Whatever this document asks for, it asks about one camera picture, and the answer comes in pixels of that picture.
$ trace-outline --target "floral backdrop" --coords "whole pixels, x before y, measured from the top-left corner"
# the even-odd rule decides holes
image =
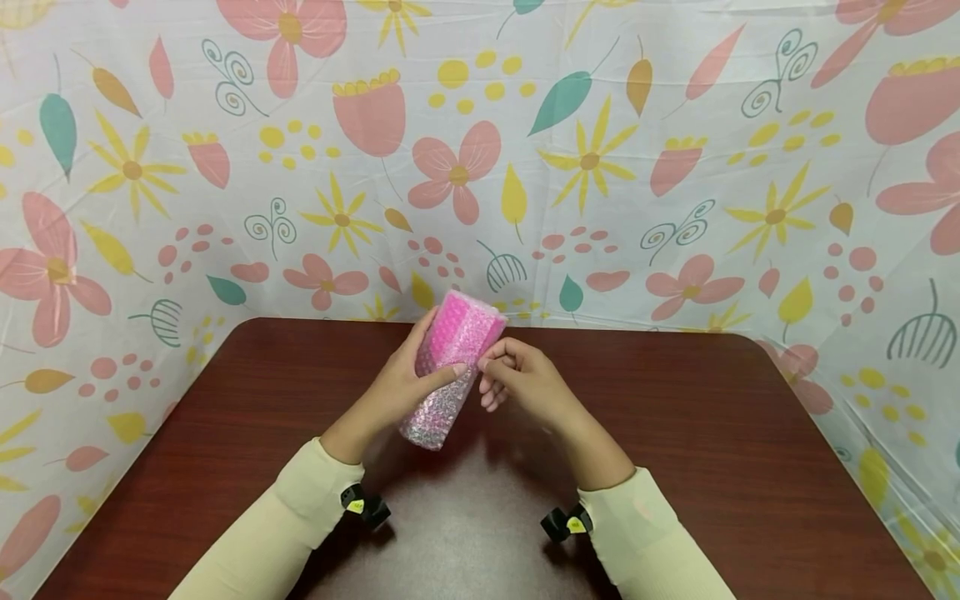
[[[0,0],[0,598],[229,332],[756,340],[960,598],[960,3]]]

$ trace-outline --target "brown table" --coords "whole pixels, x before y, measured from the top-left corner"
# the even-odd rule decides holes
[[[241,325],[37,596],[166,598],[310,437],[372,380],[408,325]],[[543,348],[656,476],[739,600],[928,598],[766,354],[734,336],[514,329]],[[540,518],[575,492],[549,440],[472,396],[440,453],[396,435],[365,488],[393,516],[345,519],[292,598],[617,597],[582,537]]]

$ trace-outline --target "bubble wrap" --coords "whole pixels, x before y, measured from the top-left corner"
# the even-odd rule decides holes
[[[477,376],[477,359],[506,326],[506,317],[492,306],[460,292],[446,293],[417,352],[417,375],[457,363],[466,364],[467,372],[426,397],[400,426],[404,438],[430,450],[444,445]]]

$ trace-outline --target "person's right hand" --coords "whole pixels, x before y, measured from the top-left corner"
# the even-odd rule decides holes
[[[480,403],[493,412],[513,397],[540,424],[556,431],[577,418],[583,406],[543,352],[514,338],[504,338],[478,361]]]

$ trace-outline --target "long sleeve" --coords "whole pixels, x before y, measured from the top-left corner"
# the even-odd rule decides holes
[[[319,438],[304,444],[187,573],[170,600],[286,598],[310,552],[343,515],[340,493],[363,473],[360,465],[331,458]]]
[[[580,490],[580,501],[593,549],[625,600],[735,600],[645,468],[614,488]]]

